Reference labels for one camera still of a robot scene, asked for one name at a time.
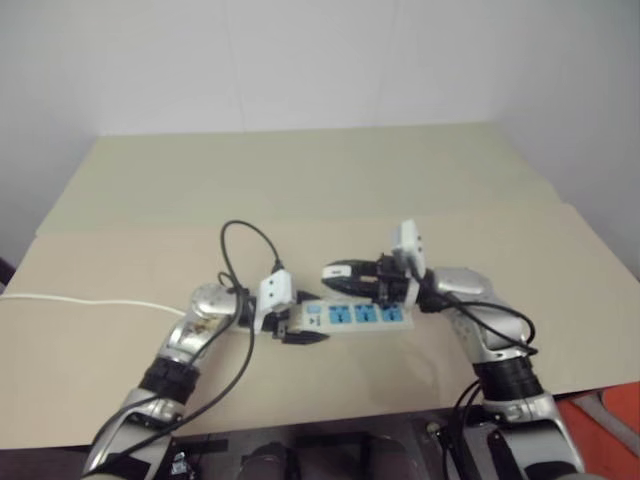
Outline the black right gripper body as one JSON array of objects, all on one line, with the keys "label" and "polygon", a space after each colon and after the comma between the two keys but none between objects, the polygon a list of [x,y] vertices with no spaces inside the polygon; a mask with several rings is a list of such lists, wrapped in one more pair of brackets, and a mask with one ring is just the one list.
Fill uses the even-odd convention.
[{"label": "black right gripper body", "polygon": [[376,261],[376,276],[376,304],[416,304],[416,265],[412,259],[382,254]]}]

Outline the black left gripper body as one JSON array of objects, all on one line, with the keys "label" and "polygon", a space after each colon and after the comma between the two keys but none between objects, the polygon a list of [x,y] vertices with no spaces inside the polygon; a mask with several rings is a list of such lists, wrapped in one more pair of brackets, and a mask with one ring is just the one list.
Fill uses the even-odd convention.
[{"label": "black left gripper body", "polygon": [[268,334],[274,340],[279,340],[283,344],[293,344],[294,338],[288,333],[291,309],[271,312],[264,317],[260,332]]}]

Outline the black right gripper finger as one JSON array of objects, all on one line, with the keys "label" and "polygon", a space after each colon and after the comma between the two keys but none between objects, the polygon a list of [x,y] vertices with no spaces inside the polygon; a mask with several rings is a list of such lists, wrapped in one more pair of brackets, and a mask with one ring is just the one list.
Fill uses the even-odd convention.
[{"label": "black right gripper finger", "polygon": [[335,292],[358,298],[376,300],[379,297],[377,281],[364,281],[359,278],[335,277],[323,280],[323,284]]},{"label": "black right gripper finger", "polygon": [[338,260],[324,267],[325,274],[376,274],[377,262],[369,260]]}]

